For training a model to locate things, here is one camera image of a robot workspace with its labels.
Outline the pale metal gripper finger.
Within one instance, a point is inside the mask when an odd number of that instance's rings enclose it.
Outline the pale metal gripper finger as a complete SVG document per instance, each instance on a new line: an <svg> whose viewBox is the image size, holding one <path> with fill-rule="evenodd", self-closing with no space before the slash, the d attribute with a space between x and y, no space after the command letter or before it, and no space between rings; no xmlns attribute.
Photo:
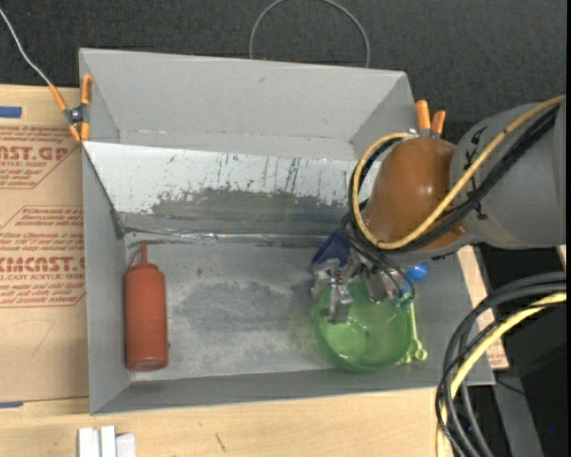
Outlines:
<svg viewBox="0 0 571 457"><path fill-rule="evenodd" d="M348 285L338 286L338 322L345 323L354 300Z"/></svg>
<svg viewBox="0 0 571 457"><path fill-rule="evenodd" d="M340 294L336 285L330 287L329 303L324 308L324 319L328 323L339 323L340 317Z"/></svg>

